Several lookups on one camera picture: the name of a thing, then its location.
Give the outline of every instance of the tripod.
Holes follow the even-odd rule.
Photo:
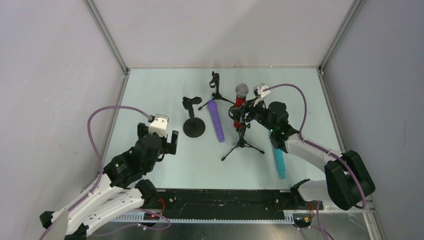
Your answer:
[[[215,73],[214,71],[212,71],[212,80],[209,82],[209,87],[211,89],[216,88],[215,92],[212,93],[212,100],[224,100],[226,102],[229,102],[235,105],[234,102],[226,99],[220,94],[220,74],[219,73]],[[207,104],[208,102],[200,106],[197,110],[199,111],[202,110],[202,108],[206,106]]]
[[[242,123],[241,127],[236,129],[236,132],[238,133],[238,142],[235,144],[235,146],[233,148],[231,148],[231,150],[229,151],[229,153],[227,153],[223,158],[221,158],[221,161],[224,161],[228,155],[230,155],[230,153],[236,149],[236,148],[252,148],[258,152],[260,152],[261,154],[265,154],[264,151],[260,150],[259,148],[252,146],[250,143],[248,143],[245,140],[245,133],[246,133],[246,129],[249,129],[251,127],[250,123],[246,124],[246,123]]]

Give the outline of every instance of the silver microphone grille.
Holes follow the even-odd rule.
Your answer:
[[[249,93],[249,87],[244,84],[244,83],[240,83],[239,85],[237,85],[235,87],[235,94],[237,94],[237,97],[240,99],[245,98]]]

